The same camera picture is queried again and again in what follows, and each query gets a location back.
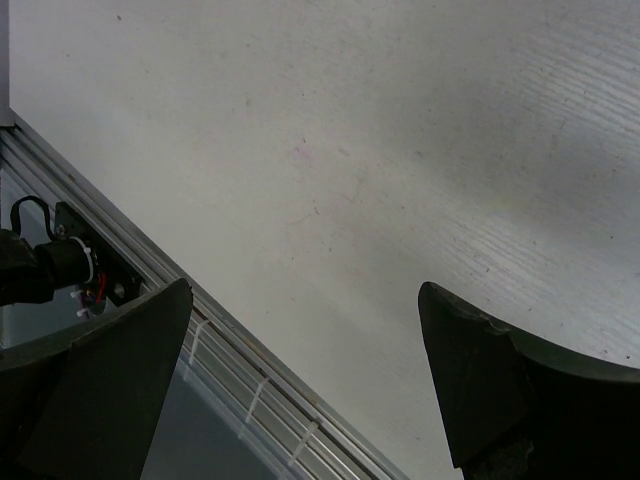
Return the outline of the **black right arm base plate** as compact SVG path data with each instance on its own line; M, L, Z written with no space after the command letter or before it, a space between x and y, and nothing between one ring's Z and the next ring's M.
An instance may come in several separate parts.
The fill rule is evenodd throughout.
M141 275L79 212L66 202L56 204L55 227L63 228L67 237L78 237L91 250L93 278L82 290L91 307L119 307L140 296Z

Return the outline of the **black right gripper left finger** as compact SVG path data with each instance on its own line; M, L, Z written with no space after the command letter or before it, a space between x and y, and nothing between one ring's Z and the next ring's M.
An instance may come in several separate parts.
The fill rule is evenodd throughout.
M4 350L2 478L140 478L192 306L178 279Z

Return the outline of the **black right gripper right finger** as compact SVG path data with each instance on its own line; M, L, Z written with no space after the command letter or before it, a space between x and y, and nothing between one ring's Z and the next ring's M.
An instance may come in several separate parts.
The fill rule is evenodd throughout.
M530 334L432 282L418 309L464 478L638 478L638 369Z

